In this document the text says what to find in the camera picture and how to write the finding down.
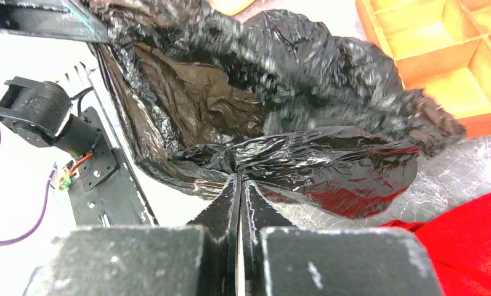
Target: red wire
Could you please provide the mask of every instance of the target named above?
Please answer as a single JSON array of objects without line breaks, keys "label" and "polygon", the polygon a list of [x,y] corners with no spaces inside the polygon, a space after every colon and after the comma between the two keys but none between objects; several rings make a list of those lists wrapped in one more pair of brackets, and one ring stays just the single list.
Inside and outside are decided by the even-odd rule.
[{"label": "red wire", "polygon": [[73,173],[75,172],[76,168],[78,168],[82,163],[84,163],[89,157],[93,156],[91,153],[86,154],[86,156],[82,157],[80,160],[74,164],[71,169],[69,170],[69,177],[73,176]]}]

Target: orange wooden tray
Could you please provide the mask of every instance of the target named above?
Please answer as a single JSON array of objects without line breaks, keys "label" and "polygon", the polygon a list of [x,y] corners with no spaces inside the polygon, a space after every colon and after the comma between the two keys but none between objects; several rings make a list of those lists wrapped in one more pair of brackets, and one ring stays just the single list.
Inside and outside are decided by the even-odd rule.
[{"label": "orange wooden tray", "polygon": [[464,124],[491,134],[491,0],[356,0],[367,39],[406,89],[424,88]]}]

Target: black cable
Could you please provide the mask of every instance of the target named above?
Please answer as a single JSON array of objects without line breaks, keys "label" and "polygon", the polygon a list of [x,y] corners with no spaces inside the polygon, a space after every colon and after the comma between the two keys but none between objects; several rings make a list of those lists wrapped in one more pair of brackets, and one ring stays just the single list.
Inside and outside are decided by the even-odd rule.
[{"label": "black cable", "polygon": [[78,117],[80,117],[82,115],[82,99],[84,99],[84,97],[87,94],[89,94],[92,90],[93,90],[93,87],[90,86],[90,87],[82,90],[81,92],[79,92],[78,94],[76,94],[74,97],[71,98],[71,101],[78,100],[78,102],[76,103],[76,108],[78,109],[78,114],[77,114]]}]

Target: red towel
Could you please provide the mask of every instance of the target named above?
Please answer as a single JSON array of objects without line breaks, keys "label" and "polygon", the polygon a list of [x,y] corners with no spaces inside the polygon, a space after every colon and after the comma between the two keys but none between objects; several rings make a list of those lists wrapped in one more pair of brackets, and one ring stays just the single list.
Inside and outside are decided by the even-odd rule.
[{"label": "red towel", "polygon": [[491,296],[491,193],[428,223],[395,220],[383,226],[415,233],[446,296]]}]

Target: plastic bag opening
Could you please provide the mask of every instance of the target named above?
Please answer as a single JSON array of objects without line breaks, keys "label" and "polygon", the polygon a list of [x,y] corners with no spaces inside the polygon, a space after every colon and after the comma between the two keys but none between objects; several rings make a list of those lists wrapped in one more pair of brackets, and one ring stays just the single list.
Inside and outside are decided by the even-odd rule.
[{"label": "plastic bag opening", "polygon": [[374,44],[268,10],[244,24],[201,0],[91,0],[91,45],[137,165],[213,199],[231,174],[271,200],[350,218],[384,210],[465,128],[404,91]]}]

